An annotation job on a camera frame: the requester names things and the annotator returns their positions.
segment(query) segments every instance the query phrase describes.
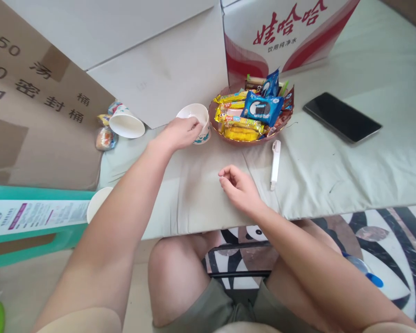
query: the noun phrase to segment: snack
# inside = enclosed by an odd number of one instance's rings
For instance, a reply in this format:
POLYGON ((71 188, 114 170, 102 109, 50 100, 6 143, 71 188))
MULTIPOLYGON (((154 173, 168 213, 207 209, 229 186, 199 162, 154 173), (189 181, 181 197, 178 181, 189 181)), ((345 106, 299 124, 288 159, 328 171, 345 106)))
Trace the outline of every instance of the snack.
POLYGON ((214 120, 219 122, 219 115, 222 113, 226 113, 230 116, 240 117, 244 107, 245 107, 245 101, 220 103, 216 109, 216 115, 214 117, 214 120))
POLYGON ((237 101, 241 101, 244 100, 246 98, 246 94, 248 93, 248 91, 242 91, 242 92, 237 92, 235 94, 230 94, 230 95, 226 95, 226 96, 217 96, 214 99, 214 102, 216 103, 228 103, 228 102, 237 102, 237 101))
MULTIPOLYGON (((265 81, 266 81, 266 79, 264 79, 264 78, 258 78, 258 77, 250 76, 248 74, 247 77, 246 77, 246 80, 245 80, 245 90, 255 89, 256 94, 259 95, 265 81)), ((288 80, 283 81, 283 82, 279 82, 278 96, 283 96, 283 94, 287 90, 288 83, 289 83, 288 80)))
POLYGON ((270 75, 267 76, 267 79, 262 87, 262 97, 270 98, 276 97, 279 92, 279 69, 276 69, 270 75))
POLYGON ((273 127, 283 106, 283 97, 264 98, 249 91, 241 117, 260 120, 273 127))
POLYGON ((283 101, 282 111, 290 111, 294 108, 294 86, 288 92, 283 101))
POLYGON ((118 135, 114 133, 108 126, 98 130, 96 148, 97 150, 111 150, 116 146, 118 135))
POLYGON ((285 97, 285 100, 283 102, 282 112, 277 117, 274 126, 269 129, 267 136, 270 136, 277 130, 280 130, 280 127, 286 121, 287 117, 289 116, 290 111, 293 110, 293 107, 294 107, 294 86, 293 88, 291 88, 291 90, 288 92, 287 96, 285 97))
POLYGON ((117 99, 114 102, 112 102, 112 104, 110 106, 108 106, 108 114, 113 115, 114 112, 116 112, 116 109, 120 104, 122 104, 122 103, 119 102, 117 99))
POLYGON ((263 133, 260 121, 222 114, 219 117, 219 132, 226 138, 237 141, 254 141, 263 133))
POLYGON ((102 126, 109 126, 112 115, 98 115, 97 121, 102 126))
POLYGON ((285 82, 279 82, 279 87, 281 88, 279 93, 277 94, 278 96, 285 96, 285 92, 287 91, 287 86, 288 86, 289 81, 286 80, 285 82))

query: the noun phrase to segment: hand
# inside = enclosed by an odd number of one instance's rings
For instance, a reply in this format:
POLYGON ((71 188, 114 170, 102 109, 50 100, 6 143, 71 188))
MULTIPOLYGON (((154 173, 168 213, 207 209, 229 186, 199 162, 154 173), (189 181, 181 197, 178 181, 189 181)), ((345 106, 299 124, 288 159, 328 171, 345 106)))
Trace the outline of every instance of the hand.
POLYGON ((219 177, 220 185, 237 209, 248 216, 253 216, 265 207, 254 180, 238 167, 229 165, 223 168, 219 172, 219 177))
POLYGON ((160 141, 164 147, 170 148, 174 153, 176 150, 192 144, 201 131, 202 125, 196 117, 174 118, 156 140, 160 141))

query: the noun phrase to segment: shorts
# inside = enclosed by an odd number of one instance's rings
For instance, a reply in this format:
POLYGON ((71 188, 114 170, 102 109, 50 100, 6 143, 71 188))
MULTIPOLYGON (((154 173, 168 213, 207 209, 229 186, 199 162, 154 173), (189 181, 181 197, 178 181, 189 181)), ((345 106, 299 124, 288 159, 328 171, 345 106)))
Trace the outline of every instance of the shorts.
POLYGON ((319 333, 295 316, 268 290, 262 281, 254 306, 248 308, 234 301, 215 279, 183 315, 164 327, 154 327, 155 333, 211 333, 231 322, 250 321, 266 324, 283 333, 319 333))

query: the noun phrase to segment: snack bowl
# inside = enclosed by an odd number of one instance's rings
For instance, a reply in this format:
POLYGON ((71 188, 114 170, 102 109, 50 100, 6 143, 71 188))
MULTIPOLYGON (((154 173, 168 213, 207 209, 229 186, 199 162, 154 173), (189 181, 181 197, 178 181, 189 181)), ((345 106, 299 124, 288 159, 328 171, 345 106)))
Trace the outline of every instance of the snack bowl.
MULTIPOLYGON (((243 88, 243 83, 239 82, 235 85, 232 86, 228 86, 226 88, 224 88, 219 94, 224 96, 224 95, 229 95, 232 93, 237 93, 241 88, 243 88)), ((284 112, 283 116, 285 118, 284 122, 282 123, 282 125, 280 125, 276 131, 271 134, 268 137, 265 137, 261 140, 255 140, 255 141, 237 141, 237 140, 233 140, 233 139, 229 139, 229 138, 225 138, 221 133, 218 132, 218 125, 219 123, 217 121, 214 120, 214 117, 216 115, 216 109, 217 109, 218 104, 214 101, 211 102, 211 104, 209 105, 209 121, 211 123, 211 126, 213 127, 213 132, 215 133, 215 135, 218 135, 223 141, 232 144, 234 146, 237 147, 253 147, 253 146, 258 146, 261 144, 264 144, 265 142, 268 141, 273 141, 275 138, 277 138, 277 135, 280 133, 280 131, 287 125, 288 121, 291 119, 291 116, 293 115, 293 110, 291 110, 290 112, 284 112)))

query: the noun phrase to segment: paper cup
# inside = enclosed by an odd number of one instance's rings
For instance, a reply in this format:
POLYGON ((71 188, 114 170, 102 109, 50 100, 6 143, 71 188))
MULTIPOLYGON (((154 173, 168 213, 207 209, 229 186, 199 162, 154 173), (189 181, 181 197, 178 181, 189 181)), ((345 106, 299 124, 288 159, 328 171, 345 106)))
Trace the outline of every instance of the paper cup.
POLYGON ((145 125, 133 116, 123 104, 119 105, 110 119, 110 128, 120 136, 135 139, 145 133, 145 125))
POLYGON ((200 132, 193 144, 204 144, 211 137, 211 124, 209 123, 208 109, 202 104, 195 103, 184 107, 177 114, 177 118, 190 117, 196 117, 203 126, 202 132, 200 132))
POLYGON ((105 202, 106 198, 112 191, 112 187, 104 187, 103 189, 99 190, 94 196, 91 198, 89 202, 88 209, 86 210, 86 220, 88 224, 91 222, 94 215, 97 213, 100 206, 105 202))

